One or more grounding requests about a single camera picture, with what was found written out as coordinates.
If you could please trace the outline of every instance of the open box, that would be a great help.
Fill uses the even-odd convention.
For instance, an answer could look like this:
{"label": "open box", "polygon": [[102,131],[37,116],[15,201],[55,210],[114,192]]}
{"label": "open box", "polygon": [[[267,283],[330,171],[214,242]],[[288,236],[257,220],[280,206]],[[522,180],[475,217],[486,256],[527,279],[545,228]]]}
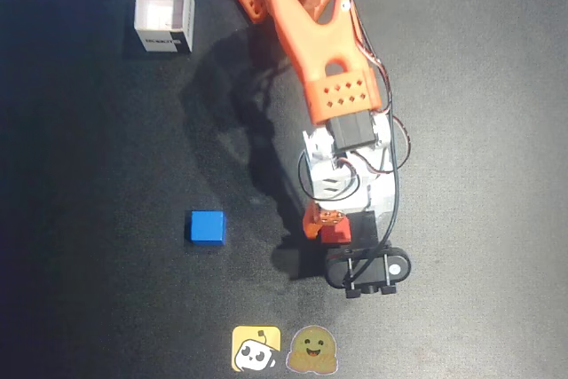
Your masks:
{"label": "open box", "polygon": [[194,0],[136,0],[134,28],[147,51],[193,48]]}

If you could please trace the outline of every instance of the orange robotic arm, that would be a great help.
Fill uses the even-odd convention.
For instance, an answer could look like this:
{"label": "orange robotic arm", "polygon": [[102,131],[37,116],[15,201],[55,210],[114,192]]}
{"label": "orange robotic arm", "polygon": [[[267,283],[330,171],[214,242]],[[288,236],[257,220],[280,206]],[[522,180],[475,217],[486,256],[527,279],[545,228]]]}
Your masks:
{"label": "orange robotic arm", "polygon": [[[318,193],[328,191],[332,195],[333,192],[343,194],[351,186],[353,176],[357,178],[357,187],[348,196],[330,198],[311,196],[312,201],[304,214],[306,236],[309,239],[320,236],[324,244],[346,248],[352,244],[351,234],[354,227],[357,227],[360,233],[366,233],[365,230],[360,229],[361,224],[370,226],[369,223],[372,223],[374,228],[372,232],[376,234],[379,213],[387,209],[386,205],[383,206],[383,200],[394,197],[395,205],[398,206],[398,193],[395,192],[395,186],[398,187],[398,173],[392,170],[395,172],[393,175],[396,176],[394,180],[396,185],[394,185],[392,175],[388,175],[392,171],[375,169],[376,174],[369,172],[369,168],[373,168],[368,158],[380,160],[382,156],[382,166],[391,164],[391,158],[385,156],[385,151],[391,142],[392,119],[389,125],[386,114],[380,111],[381,96],[375,71],[370,67],[368,60],[371,59],[378,66],[382,64],[379,64],[378,60],[373,61],[374,54],[370,54],[363,47],[362,41],[365,40],[365,35],[359,24],[353,0],[335,0],[332,19],[328,24],[323,25],[317,20],[329,0],[239,1],[254,23],[264,20],[267,14],[272,16],[280,43],[302,82],[306,106],[312,123],[317,127],[310,137],[304,133],[307,147],[304,158],[310,166],[314,190],[316,186],[314,177],[323,177],[318,181],[323,185]],[[327,75],[326,67],[332,63],[341,66],[343,72],[338,75]],[[358,151],[351,151],[353,146],[348,143],[338,148],[337,138],[334,142],[336,135],[331,135],[327,131],[329,123],[338,123],[345,118],[348,129],[355,129],[355,133],[364,134],[361,136],[362,143],[357,146]],[[358,128],[357,123],[361,120],[362,122],[367,120],[365,124],[367,133]],[[381,137],[378,138],[375,134],[379,130]],[[337,157],[337,152],[343,153],[342,157]],[[338,167],[339,163],[348,168]],[[366,249],[371,249],[368,246],[371,240],[367,241]],[[391,280],[387,265],[388,256],[384,256],[383,275],[379,274],[381,280],[373,281],[374,284],[366,282],[359,286],[359,294],[361,289],[391,288],[391,283],[403,280],[409,274],[409,260],[407,257],[398,257],[401,273]],[[330,271],[334,272],[335,284],[338,281],[347,283],[349,286],[345,288],[348,290],[348,295],[349,291],[357,295],[355,279],[349,280],[349,276],[361,276],[373,259],[369,260],[369,265],[358,271],[352,268],[350,257],[349,262],[346,260],[341,256],[332,257]],[[348,277],[347,281],[338,279],[342,273]],[[327,278],[334,286],[334,280]]]}

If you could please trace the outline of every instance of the robot logo sticker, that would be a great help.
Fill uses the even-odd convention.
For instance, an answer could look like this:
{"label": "robot logo sticker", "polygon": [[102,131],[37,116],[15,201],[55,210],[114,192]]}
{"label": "robot logo sticker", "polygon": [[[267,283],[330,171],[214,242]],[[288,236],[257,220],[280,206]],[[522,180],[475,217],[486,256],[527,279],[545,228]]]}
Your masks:
{"label": "robot logo sticker", "polygon": [[296,373],[332,375],[337,371],[335,350],[335,339],[327,329],[308,326],[294,336],[286,367]]}
{"label": "robot logo sticker", "polygon": [[274,326],[238,326],[233,330],[233,370],[262,371],[276,364],[280,330]]}

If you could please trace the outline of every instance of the dark table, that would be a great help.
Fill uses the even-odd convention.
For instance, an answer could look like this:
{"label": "dark table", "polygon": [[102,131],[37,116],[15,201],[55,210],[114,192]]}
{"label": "dark table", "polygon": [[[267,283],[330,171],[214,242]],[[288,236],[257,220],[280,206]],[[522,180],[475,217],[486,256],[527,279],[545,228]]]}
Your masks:
{"label": "dark table", "polygon": [[[0,0],[2,377],[240,377],[234,327],[286,350],[318,324],[338,378],[565,378],[567,1],[358,0],[412,136],[414,261],[359,300],[301,238],[310,126],[273,34],[196,3],[193,54],[163,56],[133,0]],[[192,209],[226,247],[186,243]]]}

